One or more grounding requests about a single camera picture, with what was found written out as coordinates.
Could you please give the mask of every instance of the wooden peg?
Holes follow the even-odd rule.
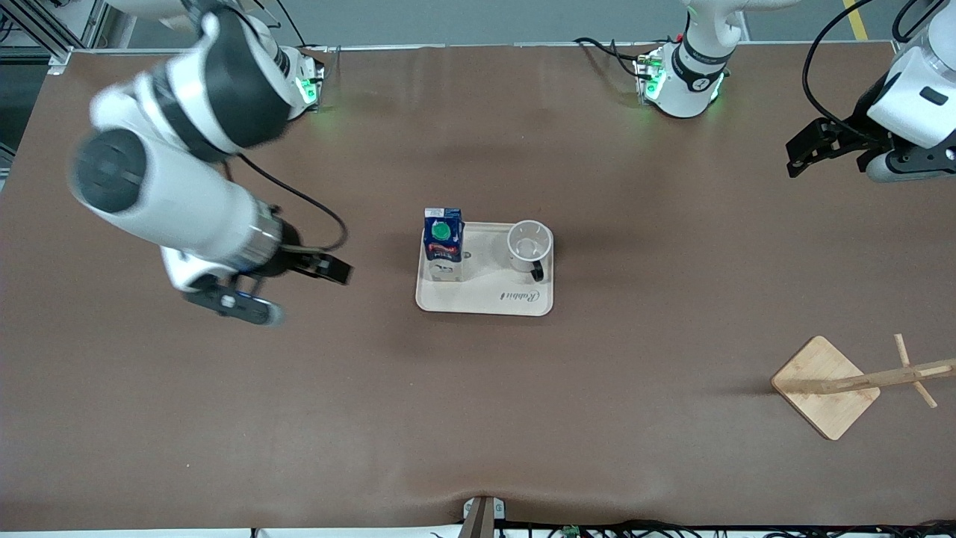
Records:
[[[904,367],[910,366],[909,355],[906,353],[906,344],[902,342],[902,335],[900,333],[897,333],[893,335],[893,338],[895,338],[897,341],[897,351],[900,353],[900,360],[902,361],[902,365]],[[933,399],[933,396],[929,395],[929,391],[926,390],[926,387],[923,386],[923,383],[920,383],[919,381],[914,381],[913,387],[916,388],[916,392],[920,393],[920,396],[923,397],[923,400],[925,400],[926,405],[928,405],[930,409],[937,408],[936,400]]]

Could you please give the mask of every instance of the tray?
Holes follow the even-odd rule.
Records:
[[[465,281],[436,282],[419,247],[415,302],[426,312],[544,316],[554,305],[554,247],[542,260],[544,280],[511,268],[507,237],[511,224],[466,222],[462,267]]]

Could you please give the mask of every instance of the mug handle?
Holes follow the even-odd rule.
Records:
[[[532,278],[535,282],[541,282],[544,280],[544,267],[541,265],[540,261],[533,261],[532,265]]]

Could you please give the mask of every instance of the wire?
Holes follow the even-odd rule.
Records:
[[[615,44],[614,39],[611,39],[611,49],[614,51],[614,56],[618,59],[620,68],[624,70],[624,73],[627,73],[628,75],[634,78],[640,78],[641,80],[651,79],[650,75],[645,75],[643,73],[637,73],[635,71],[631,71],[631,68],[627,67],[627,65],[624,63],[623,56],[621,56],[620,52],[618,51],[618,45]]]
[[[345,221],[342,220],[342,217],[338,216],[336,212],[330,210],[328,207],[325,206],[325,204],[322,204],[321,202],[315,200],[310,195],[296,189],[295,187],[286,185],[285,183],[277,179],[272,174],[261,169],[259,165],[256,165],[253,161],[249,159],[249,157],[243,155],[242,153],[239,154],[239,158],[242,159],[244,163],[249,165],[249,168],[252,168],[253,170],[259,172],[260,175],[262,175],[269,181],[272,181],[275,185],[278,185],[282,189],[285,189],[286,191],[289,191],[292,194],[295,194],[299,198],[302,198],[306,202],[309,202],[310,204],[316,206],[317,208],[322,210],[323,213],[331,216],[333,220],[336,222],[336,224],[338,224],[338,239],[336,239],[336,242],[332,243],[331,245],[326,247],[296,247],[296,248],[312,249],[309,252],[331,252],[341,247],[342,245],[344,245],[345,241],[349,239],[349,227],[345,225]],[[287,250],[288,252],[292,252],[292,250],[289,250],[292,247],[283,247],[283,248],[284,250]]]
[[[302,37],[302,32],[300,32],[298,30],[298,27],[295,26],[295,21],[293,21],[293,18],[289,16],[289,10],[286,9],[285,4],[282,3],[282,0],[275,0],[275,2],[279,5],[279,8],[282,9],[282,12],[286,14],[286,20],[288,20],[289,24],[292,25],[293,30],[295,30],[295,35],[298,35],[299,42],[302,44],[303,47],[307,46],[305,44],[305,37]]]
[[[809,101],[810,104],[812,104],[812,105],[814,106],[814,108],[817,110],[817,112],[819,112],[820,114],[822,114],[826,119],[828,119],[828,120],[830,120],[831,122],[833,122],[833,123],[839,125],[839,126],[842,127],[843,129],[845,129],[845,130],[847,130],[847,131],[849,131],[849,132],[851,132],[851,133],[853,133],[853,134],[859,136],[860,138],[865,139],[865,140],[868,140],[868,141],[870,141],[870,142],[878,143],[879,140],[873,138],[872,136],[870,136],[870,135],[868,135],[868,134],[863,134],[862,132],[860,132],[860,131],[854,129],[854,128],[851,127],[849,124],[847,124],[845,121],[841,120],[840,118],[838,118],[837,116],[835,116],[832,112],[830,112],[829,110],[827,110],[826,108],[824,108],[823,105],[820,104],[820,101],[817,101],[817,100],[816,100],[816,97],[814,97],[814,93],[810,90],[810,83],[807,82],[807,76],[810,74],[810,64],[811,64],[811,62],[814,60],[814,53],[816,53],[816,48],[820,46],[820,41],[823,40],[823,37],[825,37],[826,34],[827,34],[830,30],[832,30],[833,27],[836,26],[839,21],[843,20],[844,17],[846,17],[847,15],[849,15],[850,13],[852,13],[853,11],[856,11],[856,10],[862,8],[863,6],[869,4],[870,2],[873,2],[873,0],[859,0],[859,1],[858,1],[856,4],[854,4],[853,6],[850,6],[849,8],[847,8],[847,9],[841,11],[841,12],[839,13],[839,15],[837,15],[836,17],[834,17],[833,20],[831,20],[830,22],[828,22],[827,25],[823,27],[823,30],[821,30],[820,33],[816,36],[816,39],[814,39],[813,44],[810,45],[810,50],[807,51],[807,59],[804,60],[804,62],[803,62],[803,73],[802,73],[801,76],[800,76],[800,81],[801,81],[802,84],[803,84],[803,93],[804,93],[804,95],[807,96],[807,101]]]
[[[236,180],[232,179],[232,167],[229,165],[228,161],[223,161],[223,173],[226,175],[226,179],[230,183],[235,183]]]
[[[638,59],[637,56],[615,54],[613,49],[609,49],[605,47],[604,45],[600,43],[600,41],[597,41],[596,39],[593,39],[591,37],[579,37],[578,39],[575,39],[575,43],[577,43],[578,45],[582,43],[588,43],[588,44],[594,45],[595,47],[598,47],[603,53],[607,55],[619,56],[620,58],[629,59],[631,61]],[[614,39],[611,40],[611,45],[614,46]]]
[[[274,29],[282,28],[282,23],[279,22],[279,19],[275,18],[275,15],[272,14],[272,11],[267,10],[266,7],[262,5],[262,2],[260,2],[259,0],[252,0],[252,2],[255,2],[255,5],[258,6],[260,10],[265,11],[266,15],[268,15],[272,19],[273,24],[267,24],[266,28],[274,28]]]
[[[591,37],[579,37],[578,39],[575,39],[575,43],[577,43],[578,45],[582,45],[584,43],[589,43],[591,45],[594,45],[603,53],[617,58],[618,63],[620,64],[620,68],[623,69],[624,72],[630,75],[631,77],[640,78],[642,80],[650,80],[650,77],[648,75],[636,73],[633,70],[631,70],[631,68],[627,67],[627,64],[624,63],[625,59],[628,61],[637,61],[638,57],[622,54],[618,50],[618,45],[614,42],[614,39],[611,39],[611,48],[605,47],[604,45],[600,43],[600,41],[597,41],[596,39],[593,39]]]
[[[923,16],[920,17],[920,20],[916,21],[916,24],[910,26],[909,30],[907,30],[905,33],[901,33],[900,23],[902,23],[902,18],[906,16],[906,14],[909,12],[909,9],[912,8],[917,2],[917,0],[907,0],[906,4],[900,8],[900,12],[897,13],[896,18],[893,19],[893,26],[891,28],[893,38],[900,43],[909,43],[909,41],[913,38],[913,33],[916,32],[916,29],[920,28],[920,25],[923,24],[923,21],[925,21],[929,15],[936,12],[936,10],[945,1],[946,0],[937,0],[935,4],[926,9],[926,11],[923,13]]]

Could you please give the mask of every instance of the table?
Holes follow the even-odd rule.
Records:
[[[864,371],[956,350],[956,183],[877,185],[853,159],[786,175],[815,117],[804,45],[743,46],[703,117],[639,107],[578,48],[343,53],[319,114],[251,153],[352,227],[339,287],[289,275],[268,330],[183,301],[158,249],[65,178],[97,90],[155,57],[48,78],[2,198],[3,529],[686,525],[953,517],[956,386],[888,389],[839,442],[771,391],[825,335]],[[820,49],[850,109],[886,43]],[[236,164],[312,243],[326,217]],[[553,230],[554,310],[429,314],[422,209]]]

